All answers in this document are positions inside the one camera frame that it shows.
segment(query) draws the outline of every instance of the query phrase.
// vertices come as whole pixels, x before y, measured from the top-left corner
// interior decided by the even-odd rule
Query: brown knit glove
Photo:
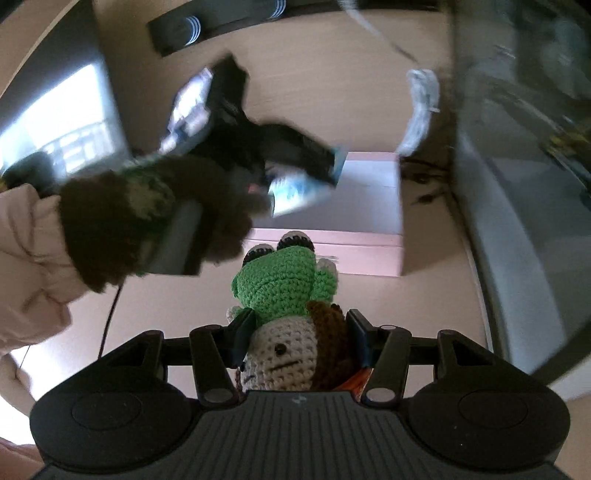
[[[211,262],[240,255],[251,216],[269,210],[265,196],[235,192],[214,161],[192,156],[71,179],[60,196],[68,254],[94,291],[141,272],[142,246],[158,239],[184,200],[196,200],[216,218],[204,258]]]

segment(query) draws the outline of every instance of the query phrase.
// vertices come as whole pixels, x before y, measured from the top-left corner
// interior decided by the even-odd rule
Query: brown crocheted hair
[[[338,305],[309,301],[306,307],[314,322],[318,342],[318,358],[310,390],[332,390],[359,369],[349,329]]]

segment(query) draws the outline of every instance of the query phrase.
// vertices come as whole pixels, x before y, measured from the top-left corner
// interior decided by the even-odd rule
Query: frog eye
[[[274,250],[271,245],[267,245],[267,244],[255,245],[246,253],[246,255],[244,255],[244,260],[242,260],[242,266],[244,267],[244,265],[246,265],[248,262],[252,262],[253,260],[256,260],[257,258],[261,258],[261,257],[264,257],[265,255],[272,254],[273,251]]]
[[[277,251],[288,247],[306,247],[314,251],[314,244],[304,232],[296,230],[287,232],[277,244]]]

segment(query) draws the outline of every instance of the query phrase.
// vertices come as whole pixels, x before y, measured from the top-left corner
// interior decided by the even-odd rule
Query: black cable
[[[425,167],[429,167],[429,168],[435,168],[436,170],[440,170],[440,171],[449,171],[448,167],[440,167],[437,164],[434,164],[432,162],[426,161],[426,160],[419,160],[417,158],[402,158],[400,160],[400,165],[403,166],[404,164],[415,164],[415,165],[423,165]]]
[[[119,296],[121,295],[121,290],[123,290],[124,283],[119,285],[119,288],[117,288],[117,293],[115,294],[115,298],[113,299],[113,303],[111,304],[109,316],[107,317],[107,322],[105,323],[105,330],[103,331],[103,338],[100,341],[99,357],[98,357],[99,359],[103,356],[103,352],[105,351],[105,343],[107,341],[107,334],[109,333],[109,327],[111,326],[111,320],[113,319],[113,314],[115,313],[115,308],[117,307],[117,302],[119,301]]]
[[[421,204],[421,205],[428,205],[429,203],[433,203],[435,199],[438,199],[440,196],[444,195],[446,192],[445,187],[441,186],[436,190],[433,190],[431,193],[427,193],[426,195],[421,195],[417,198],[413,205]]]
[[[29,346],[27,347],[27,351],[25,352],[25,355],[22,357],[21,363],[20,363],[20,365],[18,366],[18,369],[17,369],[17,370],[20,370],[20,369],[22,369],[22,365],[23,365],[23,363],[25,362],[25,358],[27,358],[27,354],[29,353],[29,350],[30,350],[30,349],[31,349],[31,345],[29,345]]]

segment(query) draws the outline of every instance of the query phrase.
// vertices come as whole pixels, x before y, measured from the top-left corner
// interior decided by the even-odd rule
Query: green crocheted frog
[[[256,312],[257,327],[284,317],[307,316],[309,301],[330,305],[336,288],[335,264],[325,258],[316,261],[312,241],[304,233],[289,232],[276,251],[265,244],[247,253],[232,281],[232,293],[242,307],[228,310],[228,320],[244,307]]]

